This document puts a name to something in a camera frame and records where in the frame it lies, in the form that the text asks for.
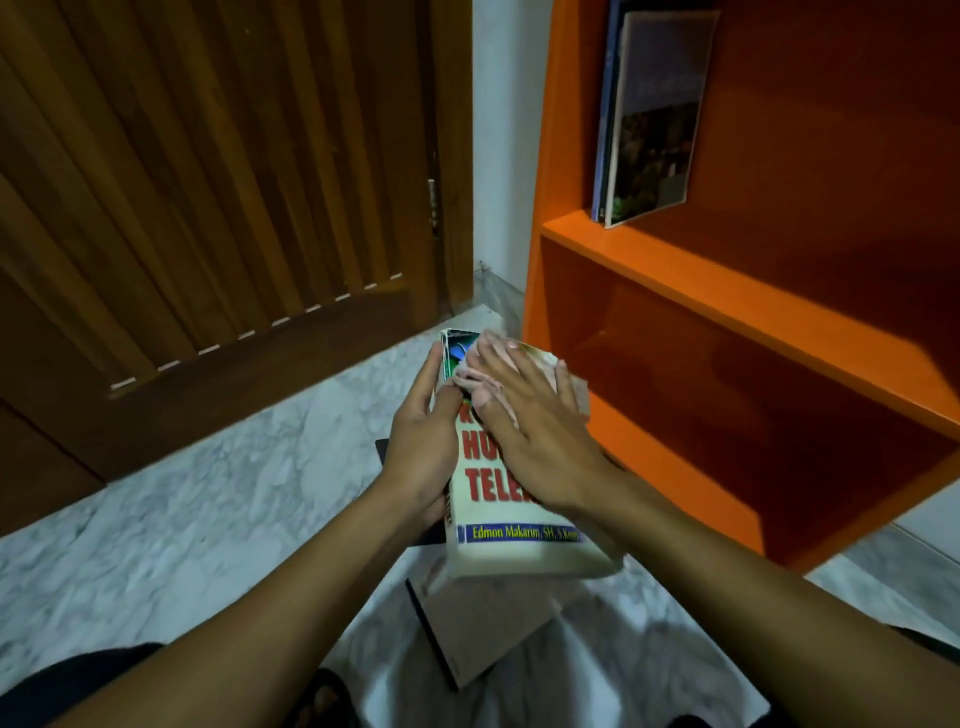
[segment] marble floor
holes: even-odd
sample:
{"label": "marble floor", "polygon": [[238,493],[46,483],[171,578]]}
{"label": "marble floor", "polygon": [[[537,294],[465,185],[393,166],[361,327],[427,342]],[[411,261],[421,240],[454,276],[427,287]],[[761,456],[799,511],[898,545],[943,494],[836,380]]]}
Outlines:
{"label": "marble floor", "polygon": [[[448,322],[503,328],[485,306]],[[168,642],[252,587],[366,488],[373,440],[436,330],[0,539],[0,692],[81,652]],[[400,558],[325,663],[380,725],[749,724],[766,704],[636,562],[459,693],[444,686]],[[960,638],[845,556],[810,574],[883,621]]]}

